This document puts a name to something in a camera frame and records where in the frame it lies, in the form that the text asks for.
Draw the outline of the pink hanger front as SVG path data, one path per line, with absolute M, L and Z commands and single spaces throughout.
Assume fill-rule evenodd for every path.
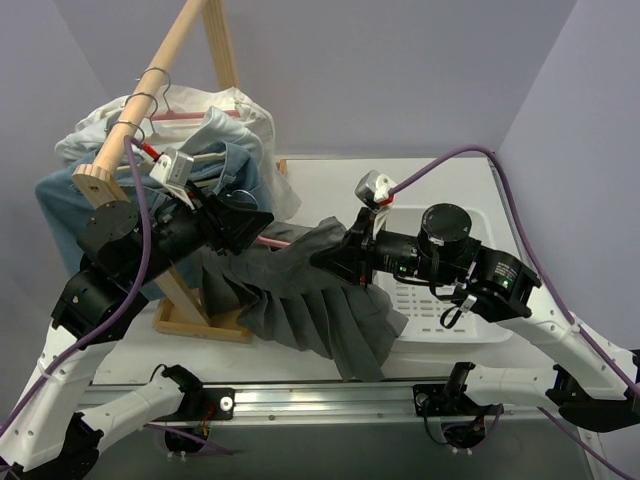
M 261 245 L 265 245 L 265 246 L 269 246 L 269 247 L 277 248 L 277 249 L 283 249 L 283 248 L 286 248 L 286 247 L 288 247 L 290 245 L 290 243 L 287 242 L 287 241 L 267 238 L 267 237 L 264 237 L 264 236 L 258 236 L 257 239 L 256 239 L 256 242 L 261 244 Z

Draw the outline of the grey pleated skirt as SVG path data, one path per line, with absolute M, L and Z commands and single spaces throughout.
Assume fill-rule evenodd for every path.
M 377 382 L 408 320 L 377 286 L 354 286 L 311 265 L 313 254 L 339 243 L 336 218 L 316 227 L 274 222 L 264 237 L 283 249 L 252 245 L 238 256 L 198 253 L 199 293 L 209 315 L 238 311 L 237 322 L 262 340 L 334 361 L 345 380 Z

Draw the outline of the cream hanger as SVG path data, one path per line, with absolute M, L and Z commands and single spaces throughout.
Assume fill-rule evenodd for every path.
M 153 168 L 156 160 L 159 156 L 167 149 L 171 147 L 167 147 L 164 151 L 156 150 L 150 144 L 146 142 L 142 142 L 136 139 L 133 136 L 127 135 L 124 139 L 124 146 L 128 147 L 133 156 L 136 156 L 137 153 L 142 154 L 142 161 L 137 162 L 135 166 L 137 167 L 137 172 L 140 175 L 147 175 L 149 177 L 149 173 Z M 226 158 L 226 151 L 223 150 L 221 153 L 205 153 L 205 154 L 197 154 L 195 156 L 191 156 L 194 158 L 194 165 L 191 170 L 191 173 L 195 172 L 196 166 L 198 164 L 204 164 L 207 162 L 213 162 L 218 160 L 224 160 Z

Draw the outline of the blue denim garment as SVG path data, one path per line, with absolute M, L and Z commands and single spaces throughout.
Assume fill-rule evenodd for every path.
M 200 151 L 189 150 L 186 146 L 182 151 L 189 154 L 224 153 L 224 159 L 208 162 L 197 162 L 189 179 L 205 193 L 215 193 L 225 200 L 249 203 L 259 211 L 271 212 L 270 200 L 263 188 L 258 170 L 258 162 L 245 147 L 229 143 L 216 142 L 203 147 Z M 76 167 L 92 163 L 97 151 L 90 152 L 73 162 L 63 170 L 56 171 L 35 186 L 35 195 L 45 220 L 50 228 L 69 275 L 79 270 L 83 251 L 77 244 L 77 236 L 85 230 L 94 211 L 89 201 L 72 181 L 72 174 Z M 149 213 L 153 214 L 164 203 L 170 200 L 166 189 L 149 177 L 142 175 L 146 205 Z M 134 180 L 130 172 L 119 175 L 119 185 L 133 202 L 137 203 Z M 194 261 L 187 258 L 177 265 L 179 273 L 190 288 L 198 286 L 199 273 Z M 153 282 L 145 285 L 141 292 L 153 301 L 164 297 L 163 291 Z

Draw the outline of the wire hanger white shirt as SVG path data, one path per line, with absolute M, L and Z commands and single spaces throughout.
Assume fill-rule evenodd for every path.
M 152 144 L 180 143 L 196 133 L 201 125 L 201 119 L 162 120 L 153 123 L 145 119 L 140 127 L 132 127 L 130 133 L 136 139 Z

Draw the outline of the light white shirt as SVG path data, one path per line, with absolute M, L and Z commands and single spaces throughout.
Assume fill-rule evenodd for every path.
M 69 166 L 90 152 L 99 150 L 106 141 L 110 128 L 116 126 L 121 112 L 121 108 L 96 109 L 80 120 L 74 130 L 55 145 L 55 155 Z M 184 142 L 152 144 L 144 141 L 160 150 L 171 147 L 188 154 L 204 153 L 218 142 L 238 145 L 253 155 L 261 154 L 262 142 L 259 137 L 231 116 L 210 108 L 201 120 L 199 130 Z

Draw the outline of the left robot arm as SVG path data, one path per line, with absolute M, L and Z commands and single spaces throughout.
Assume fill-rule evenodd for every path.
M 202 247 L 245 251 L 272 215 L 191 190 L 149 213 L 127 201 L 99 207 L 78 237 L 79 271 L 52 312 L 45 346 L 1 429 L 11 479 L 81 479 L 111 445 L 155 420 L 192 419 L 206 408 L 202 382 L 174 365 L 97 408 L 80 401 L 98 367 L 146 307 L 143 287 Z

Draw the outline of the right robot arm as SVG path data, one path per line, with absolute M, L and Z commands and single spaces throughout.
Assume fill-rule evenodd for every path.
M 441 325 L 452 328 L 471 313 L 509 330 L 548 356 L 538 369 L 492 368 L 458 362 L 430 396 L 430 415 L 471 414 L 489 405 L 555 409 L 580 428 L 607 433 L 639 422 L 639 353 L 620 348 L 561 311 L 549 288 L 515 256 L 471 237 L 461 207 L 441 203 L 422 215 L 414 236 L 374 230 L 362 208 L 340 243 L 316 253 L 313 266 L 366 286 L 384 272 L 405 284 L 440 287 L 449 304 Z

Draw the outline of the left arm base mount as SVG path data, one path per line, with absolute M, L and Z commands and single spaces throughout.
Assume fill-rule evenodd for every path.
M 207 449 L 211 453 L 227 455 L 222 447 L 209 447 L 211 429 L 215 421 L 233 419 L 235 390 L 232 388 L 203 388 L 198 394 L 187 394 L 176 413 L 167 422 L 186 422 L 187 426 L 173 426 L 164 431 L 164 444 L 171 453 L 196 454 Z

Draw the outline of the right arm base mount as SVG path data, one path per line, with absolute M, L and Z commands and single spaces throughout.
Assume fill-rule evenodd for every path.
M 427 437 L 454 454 L 471 455 L 504 413 L 502 404 L 477 405 L 465 393 L 450 393 L 444 384 L 416 384 L 412 391 Z

